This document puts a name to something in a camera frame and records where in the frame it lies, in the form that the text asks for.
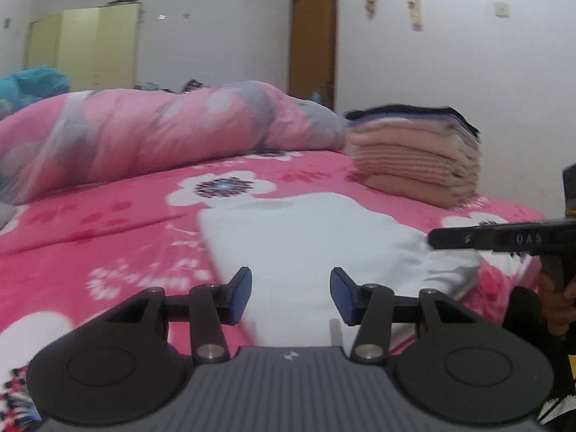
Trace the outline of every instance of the teal fabric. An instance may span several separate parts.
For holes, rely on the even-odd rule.
[[[43,66],[12,73],[0,79],[0,120],[25,107],[70,91],[70,79]]]

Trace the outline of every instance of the wardrobe door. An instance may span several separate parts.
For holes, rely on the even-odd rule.
[[[62,12],[57,69],[70,77],[70,90],[94,89],[94,54],[100,8]]]
[[[133,88],[139,17],[139,3],[100,8],[95,89]]]
[[[62,15],[55,14],[30,24],[25,68],[56,66],[61,23]]]

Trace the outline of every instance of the finger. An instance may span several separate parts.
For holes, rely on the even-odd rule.
[[[540,289],[544,291],[553,293],[556,290],[556,287],[554,286],[554,281],[552,281],[552,279],[550,279],[544,273],[540,273],[540,276],[538,277],[538,283]]]
[[[538,299],[542,307],[551,311],[567,310],[574,305],[574,299],[567,299],[562,293],[549,293],[542,291],[538,293]]]
[[[564,290],[564,297],[567,299],[575,299],[576,298],[576,281],[572,281],[566,289]]]
[[[558,325],[555,323],[548,323],[548,333],[554,336],[562,336],[566,334],[570,325]]]
[[[576,309],[552,311],[545,308],[542,310],[542,315],[546,320],[557,325],[570,325],[576,321]]]

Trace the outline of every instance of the door frame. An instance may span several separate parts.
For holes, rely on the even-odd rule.
[[[292,64],[292,37],[294,33],[294,5],[298,0],[290,1],[290,40],[288,42],[288,73],[286,74],[286,87],[290,89],[290,66]],[[330,82],[332,88],[332,105],[330,109],[334,110],[336,106],[336,63],[338,62],[338,0],[332,0],[332,53],[330,54]]]

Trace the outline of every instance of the black and white object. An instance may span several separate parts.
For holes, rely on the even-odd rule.
[[[334,268],[332,299],[360,325],[350,358],[340,347],[243,347],[231,359],[221,323],[240,321],[251,287],[242,268],[188,296],[149,288],[47,346],[27,375],[38,430],[541,430],[543,354],[437,291],[397,297]],[[166,341],[169,321],[190,323],[191,357]],[[414,323],[418,338],[398,356],[393,322]]]

